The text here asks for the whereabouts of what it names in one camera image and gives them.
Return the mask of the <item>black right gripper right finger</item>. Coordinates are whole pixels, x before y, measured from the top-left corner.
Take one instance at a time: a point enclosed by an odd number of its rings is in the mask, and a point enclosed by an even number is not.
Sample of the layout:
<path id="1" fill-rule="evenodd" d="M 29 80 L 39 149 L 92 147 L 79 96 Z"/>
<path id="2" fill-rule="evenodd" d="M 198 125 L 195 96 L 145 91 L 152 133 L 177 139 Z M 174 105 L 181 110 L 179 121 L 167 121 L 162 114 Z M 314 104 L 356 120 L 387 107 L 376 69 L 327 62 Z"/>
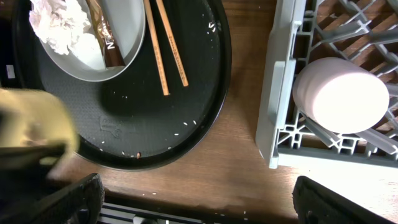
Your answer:
<path id="1" fill-rule="evenodd" d="M 299 223 L 394 224 L 306 176 L 297 178 L 292 195 Z"/>

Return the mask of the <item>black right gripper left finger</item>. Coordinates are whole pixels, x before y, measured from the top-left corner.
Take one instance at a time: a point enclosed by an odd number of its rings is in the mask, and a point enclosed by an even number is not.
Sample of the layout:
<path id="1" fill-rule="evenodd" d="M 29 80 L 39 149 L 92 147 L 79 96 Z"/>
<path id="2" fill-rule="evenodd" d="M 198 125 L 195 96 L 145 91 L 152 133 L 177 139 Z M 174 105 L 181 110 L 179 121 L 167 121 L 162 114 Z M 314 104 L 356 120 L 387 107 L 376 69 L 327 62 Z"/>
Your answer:
<path id="1" fill-rule="evenodd" d="M 103 202 L 95 173 L 62 188 L 24 184 L 18 192 L 1 190 L 1 223 L 96 223 Z"/>

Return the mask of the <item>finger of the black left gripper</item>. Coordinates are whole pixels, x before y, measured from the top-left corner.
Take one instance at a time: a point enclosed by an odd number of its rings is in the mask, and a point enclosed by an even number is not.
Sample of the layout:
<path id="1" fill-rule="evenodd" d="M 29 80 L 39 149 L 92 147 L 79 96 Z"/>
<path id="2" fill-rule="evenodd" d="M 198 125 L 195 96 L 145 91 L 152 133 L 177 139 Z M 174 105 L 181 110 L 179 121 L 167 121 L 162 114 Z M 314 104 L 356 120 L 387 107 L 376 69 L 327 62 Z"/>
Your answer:
<path id="1" fill-rule="evenodd" d="M 65 143 L 39 146 L 2 147 L 1 174 L 10 172 L 50 172 L 67 153 Z"/>

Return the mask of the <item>yellow bowl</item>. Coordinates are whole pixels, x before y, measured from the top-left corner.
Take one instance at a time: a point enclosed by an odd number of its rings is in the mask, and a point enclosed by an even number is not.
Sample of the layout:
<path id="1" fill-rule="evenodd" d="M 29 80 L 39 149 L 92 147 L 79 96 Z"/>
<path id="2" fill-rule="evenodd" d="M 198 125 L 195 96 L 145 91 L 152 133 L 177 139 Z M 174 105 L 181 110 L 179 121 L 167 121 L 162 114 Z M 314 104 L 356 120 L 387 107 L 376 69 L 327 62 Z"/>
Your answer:
<path id="1" fill-rule="evenodd" d="M 74 155 L 80 138 L 73 118 L 63 102 L 42 90 L 1 89 L 1 148 L 65 143 L 67 153 L 60 161 Z M 10 172 L 2 179 L 41 179 L 44 172 Z"/>

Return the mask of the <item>gold snack wrapper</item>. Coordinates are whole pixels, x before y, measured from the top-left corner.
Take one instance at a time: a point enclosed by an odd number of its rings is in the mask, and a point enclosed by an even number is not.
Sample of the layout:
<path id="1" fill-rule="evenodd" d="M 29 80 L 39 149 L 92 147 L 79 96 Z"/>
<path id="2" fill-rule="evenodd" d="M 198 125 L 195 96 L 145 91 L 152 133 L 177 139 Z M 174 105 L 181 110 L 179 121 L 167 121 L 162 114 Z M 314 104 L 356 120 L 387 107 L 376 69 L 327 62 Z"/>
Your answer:
<path id="1" fill-rule="evenodd" d="M 124 67 L 124 59 L 121 55 L 119 45 L 113 37 L 113 32 L 103 9 L 102 1 L 86 0 L 86 3 L 106 68 Z"/>

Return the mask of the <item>white tissue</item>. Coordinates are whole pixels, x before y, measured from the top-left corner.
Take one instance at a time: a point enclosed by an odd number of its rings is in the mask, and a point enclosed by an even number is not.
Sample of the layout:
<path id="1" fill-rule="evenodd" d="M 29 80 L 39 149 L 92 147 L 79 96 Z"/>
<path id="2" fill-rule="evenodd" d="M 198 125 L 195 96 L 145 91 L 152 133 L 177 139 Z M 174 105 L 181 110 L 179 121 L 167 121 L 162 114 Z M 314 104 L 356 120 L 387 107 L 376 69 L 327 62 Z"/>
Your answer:
<path id="1" fill-rule="evenodd" d="M 104 69 L 100 45 L 78 0 L 31 0 L 29 22 L 36 36 L 56 54 L 73 54 L 92 69 Z"/>

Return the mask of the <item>grey plate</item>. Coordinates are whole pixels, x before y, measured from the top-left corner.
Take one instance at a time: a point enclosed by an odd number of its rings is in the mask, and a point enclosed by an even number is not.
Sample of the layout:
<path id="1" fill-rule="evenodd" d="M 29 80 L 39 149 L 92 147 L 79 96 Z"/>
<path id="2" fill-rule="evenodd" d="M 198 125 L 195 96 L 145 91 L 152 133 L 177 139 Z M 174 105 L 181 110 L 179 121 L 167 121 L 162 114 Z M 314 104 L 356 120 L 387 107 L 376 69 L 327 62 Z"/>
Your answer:
<path id="1" fill-rule="evenodd" d="M 78 0 L 82 8 L 91 16 L 86 0 Z M 47 44 L 40 43 L 52 61 L 65 73 L 87 82 L 103 82 L 121 74 L 133 62 L 144 40 L 146 29 L 146 11 L 142 0 L 101 0 L 108 18 L 113 37 L 119 45 L 124 59 L 124 67 L 92 69 L 79 61 L 73 54 L 56 54 Z"/>

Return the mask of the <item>wooden chopstick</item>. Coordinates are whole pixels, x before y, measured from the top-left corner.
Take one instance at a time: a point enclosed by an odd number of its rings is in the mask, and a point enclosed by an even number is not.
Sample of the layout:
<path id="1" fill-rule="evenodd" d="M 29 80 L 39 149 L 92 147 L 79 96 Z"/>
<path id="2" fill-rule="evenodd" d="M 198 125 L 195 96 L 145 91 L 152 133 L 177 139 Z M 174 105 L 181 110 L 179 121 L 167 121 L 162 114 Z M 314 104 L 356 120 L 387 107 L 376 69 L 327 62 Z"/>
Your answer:
<path id="1" fill-rule="evenodd" d="M 174 56 L 174 60 L 175 60 L 175 63 L 176 63 L 176 66 L 177 66 L 177 69 L 178 69 L 178 72 L 180 75 L 180 79 L 182 81 L 182 85 L 189 86 L 188 79 L 187 79 L 187 76 L 185 73 L 185 69 L 183 67 L 183 63 L 182 63 L 182 60 L 181 60 L 181 57 L 180 57 L 180 54 L 178 51 L 178 47 L 177 47 L 177 44 L 176 44 L 176 41 L 174 38 L 174 34 L 172 32 L 169 18 L 167 16 L 167 13 L 166 13 L 166 10 L 164 7 L 163 0 L 156 0 L 156 3 L 157 3 L 158 10 L 160 12 L 160 16 L 162 19 L 162 23 L 164 25 L 165 32 L 167 34 L 167 38 L 169 40 L 169 45 L 170 45 L 170 48 L 171 48 L 173 56 Z"/>
<path id="2" fill-rule="evenodd" d="M 156 29 L 155 29 L 155 24 L 154 24 L 154 18 L 153 18 L 153 15 L 152 15 L 152 10 L 151 10 L 151 6 L 150 6 L 150 1 L 149 0 L 144 0 L 144 7 L 145 7 L 145 10 L 146 10 L 146 18 L 147 18 L 149 31 L 150 31 L 150 37 L 151 37 L 151 41 L 152 41 L 152 46 L 153 46 L 153 49 L 154 49 L 155 61 L 156 61 L 156 64 L 157 64 L 157 69 L 158 69 L 158 73 L 159 73 L 160 83 L 161 83 L 161 86 L 162 86 L 162 91 L 163 91 L 164 96 L 168 96 L 168 95 L 170 95 L 170 92 L 169 92 L 169 88 L 168 88 L 168 85 L 167 85 L 167 80 L 166 80 L 166 76 L 165 76 L 165 72 L 164 72 L 164 65 L 163 65 L 163 62 L 162 62 L 162 57 L 161 57 L 161 53 L 160 53 L 160 47 L 159 47 L 157 33 L 156 33 Z"/>

